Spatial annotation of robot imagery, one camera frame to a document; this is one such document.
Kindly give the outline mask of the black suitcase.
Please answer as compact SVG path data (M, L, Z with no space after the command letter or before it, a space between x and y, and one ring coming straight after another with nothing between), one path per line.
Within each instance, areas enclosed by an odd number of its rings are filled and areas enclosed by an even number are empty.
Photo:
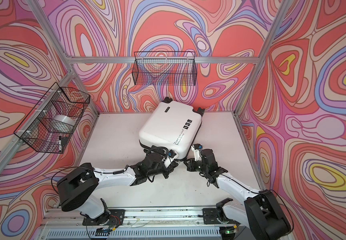
M176 153L176 159L186 159L202 124L205 109L164 98L139 131L140 145L149 150L165 147Z

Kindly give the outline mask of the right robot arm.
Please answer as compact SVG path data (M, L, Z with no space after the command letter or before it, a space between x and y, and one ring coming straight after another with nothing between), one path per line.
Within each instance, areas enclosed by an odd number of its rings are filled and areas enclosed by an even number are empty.
M191 147L192 159L184 162L189 172L198 172L213 185L230 196L204 209L202 217L207 224L234 222L249 228L257 240L278 240L291 233L292 226L271 190L256 190L233 177L220 167L213 150L200 144Z

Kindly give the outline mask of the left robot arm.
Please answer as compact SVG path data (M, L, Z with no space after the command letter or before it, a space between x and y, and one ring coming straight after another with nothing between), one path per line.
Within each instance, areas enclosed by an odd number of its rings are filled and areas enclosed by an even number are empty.
M85 163L57 182L63 212L79 211L82 216L102 225L109 220L111 212L102 199L93 196L98 189L113 186L137 186L146 181L153 182L156 175L167 179L178 166L177 153L166 147L152 147L145 158L135 165L118 170L94 168Z

